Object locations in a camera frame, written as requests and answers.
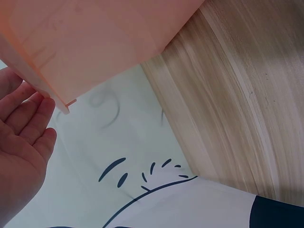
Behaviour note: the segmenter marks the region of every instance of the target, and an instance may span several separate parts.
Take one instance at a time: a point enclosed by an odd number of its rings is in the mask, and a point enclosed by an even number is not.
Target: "black ink stroke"
[[[179,177],[189,178],[187,175],[179,175]]]
[[[155,162],[152,163],[151,168],[150,168],[150,174],[151,175],[153,174],[154,166],[155,166]]]
[[[103,172],[103,174],[101,174],[101,176],[100,176],[98,182],[100,182],[100,181],[105,177],[105,175],[106,175],[109,171],[111,171],[113,168],[115,168],[115,166],[119,165],[120,163],[124,162],[125,160],[126,160],[126,158],[120,158],[120,159],[114,161],[112,164],[110,164],[110,165],[105,169],[105,171]]]
[[[119,209],[106,223],[105,225],[103,226],[103,228],[106,228],[110,222],[113,221],[114,218],[116,218],[122,211],[124,211],[126,208],[128,208],[129,206],[131,206],[132,204],[134,204],[135,202],[137,202],[138,200],[140,200],[141,198],[147,196],[147,195],[150,195],[158,190],[161,190],[161,189],[164,189],[164,188],[167,188],[167,187],[170,187],[170,186],[173,186],[173,185],[176,185],[176,184],[181,184],[181,183],[185,183],[185,182],[188,182],[188,181],[191,181],[193,179],[197,178],[197,176],[195,177],[192,177],[191,179],[187,179],[187,180],[180,180],[180,181],[176,181],[176,182],[172,182],[172,183],[169,183],[169,184],[165,184],[165,185],[162,185],[162,186],[159,186],[155,189],[152,189],[148,192],[145,192],[144,194],[140,195],[139,197],[133,199],[132,201],[130,201],[129,203],[127,203],[126,205],[124,205],[121,209]]]
[[[147,181],[146,177],[144,176],[144,173],[143,173],[143,172],[142,172],[142,178],[143,178],[143,181],[144,181],[144,182],[148,183],[148,181]]]
[[[146,190],[146,191],[150,191],[150,189],[146,188],[145,186],[141,186],[142,189]]]
[[[120,188],[123,185],[123,183],[124,183],[125,179],[127,179],[127,177],[128,177],[128,173],[126,172],[118,181],[118,184],[117,184],[118,188]]]
[[[166,165],[168,165],[168,163],[170,163],[172,161],[171,158],[169,158],[167,161],[165,161],[165,163],[161,166],[162,168],[165,167]]]

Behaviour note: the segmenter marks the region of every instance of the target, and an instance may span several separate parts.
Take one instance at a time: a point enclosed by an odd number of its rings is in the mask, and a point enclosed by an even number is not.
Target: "fingers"
[[[36,140],[33,147],[41,154],[46,163],[51,157],[55,142],[56,142],[57,134],[53,128],[47,128],[43,135]]]
[[[35,90],[28,83],[23,82],[18,89],[0,100],[0,120],[5,121],[23,101],[34,93]]]
[[[34,142],[40,138],[45,131],[54,109],[54,100],[45,98],[41,102],[37,112],[34,114],[29,123],[23,128],[19,136],[24,138],[30,145],[33,145]]]
[[[35,93],[27,101],[18,106],[7,118],[5,123],[16,135],[19,135],[22,129],[29,123],[43,99],[44,97],[41,94]]]
[[[0,99],[15,91],[22,83],[22,79],[10,68],[0,70]]]

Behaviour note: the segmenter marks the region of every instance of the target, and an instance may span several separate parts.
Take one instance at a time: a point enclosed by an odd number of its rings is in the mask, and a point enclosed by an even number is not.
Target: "wooden surface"
[[[195,174],[304,205],[303,0],[206,0],[142,66]]]

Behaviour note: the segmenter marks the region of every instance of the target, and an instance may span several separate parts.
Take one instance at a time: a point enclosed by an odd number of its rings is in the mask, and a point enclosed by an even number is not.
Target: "wood grain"
[[[206,0],[142,67],[195,174],[304,206],[304,0]]]

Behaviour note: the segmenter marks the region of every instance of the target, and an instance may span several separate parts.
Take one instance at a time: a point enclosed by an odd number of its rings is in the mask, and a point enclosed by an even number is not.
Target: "black line drawing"
[[[151,175],[153,174],[154,166],[155,166],[155,162],[152,163],[151,168],[150,168],[150,174]]]
[[[142,178],[143,178],[143,181],[144,181],[144,182],[148,183],[148,181],[147,181],[146,177],[144,176],[144,173],[143,173],[143,172],[142,172]]]
[[[99,178],[99,181],[100,182],[105,176],[106,174],[111,171],[113,168],[115,168],[117,165],[119,165],[120,163],[124,162],[126,160],[126,158],[120,158],[114,162],[112,162],[106,169],[105,171],[102,173],[102,175],[100,176]],[[165,161],[163,164],[162,164],[162,168],[165,167],[167,164],[169,164],[170,162],[172,161],[172,159],[168,159],[167,161]],[[155,166],[155,162],[153,162],[151,164],[151,167],[150,167],[150,174],[152,175],[153,174],[153,169],[154,169],[154,166]],[[174,166],[175,168],[180,168],[181,165],[175,165]],[[118,184],[117,184],[117,187],[120,188],[123,183],[125,182],[126,178],[128,177],[128,173],[126,172],[121,178],[120,180],[118,181]],[[143,193],[142,195],[136,197],[136,198],[132,198],[132,200],[127,203],[126,205],[124,205],[123,207],[121,207],[117,212],[115,212],[112,217],[110,217],[110,219],[104,224],[104,226],[102,228],[106,228],[120,213],[122,213],[124,210],[126,210],[129,206],[131,206],[132,204],[134,204],[135,202],[139,201],[140,199],[154,193],[154,192],[157,192],[159,190],[162,190],[164,188],[169,188],[171,186],[174,186],[174,185],[177,185],[177,184],[182,184],[182,183],[186,183],[188,181],[191,181],[191,180],[194,180],[195,178],[197,178],[198,176],[194,176],[192,178],[189,179],[189,176],[187,175],[179,175],[179,177],[182,177],[182,178],[186,178],[185,180],[179,180],[179,181],[175,181],[175,182],[171,182],[171,183],[167,183],[167,184],[163,184],[159,187],[156,187],[152,190],[148,189],[147,187],[145,186],[141,186],[142,189],[144,189],[146,192]],[[142,172],[142,179],[147,183],[147,179],[144,175],[144,173]],[[69,227],[52,227],[52,228],[69,228]]]
[[[165,167],[167,164],[169,164],[172,161],[171,158],[169,158],[167,161],[164,162],[164,164],[161,166],[162,168]]]
[[[115,166],[119,165],[120,163],[124,162],[125,160],[126,160],[126,158],[120,158],[120,159],[114,161],[112,164],[110,164],[110,165],[105,169],[105,171],[103,172],[103,174],[101,174],[101,176],[100,176],[98,182],[100,182],[100,181],[105,177],[105,175],[106,175],[109,171],[111,171]]]
[[[128,173],[126,172],[118,181],[117,187],[120,188],[122,186],[122,184],[124,183],[125,179],[127,179],[128,177]]]
[[[142,189],[146,190],[146,191],[150,191],[150,189],[146,188],[145,186],[141,186]]]
[[[179,177],[189,178],[187,175],[179,175]]]
[[[193,179],[197,178],[197,176],[195,177],[192,177],[191,179],[186,179],[186,180],[180,180],[180,181],[176,181],[176,182],[173,182],[173,183],[169,183],[169,184],[165,184],[165,185],[162,185],[162,186],[159,186],[155,189],[152,189],[142,195],[140,195],[139,197],[133,199],[132,201],[130,201],[129,203],[127,203],[126,205],[124,205],[121,209],[119,209],[106,223],[105,225],[103,226],[103,228],[106,228],[110,222],[116,217],[118,216],[122,211],[124,211],[126,208],[128,208],[129,206],[131,206],[132,204],[134,204],[135,202],[137,202],[138,200],[140,200],[141,198],[147,196],[147,195],[150,195],[158,190],[161,190],[161,189],[164,189],[164,188],[167,188],[167,187],[170,187],[170,186],[173,186],[173,185],[176,185],[176,184],[181,184],[181,183],[185,183],[185,182],[188,182],[188,181],[191,181]]]

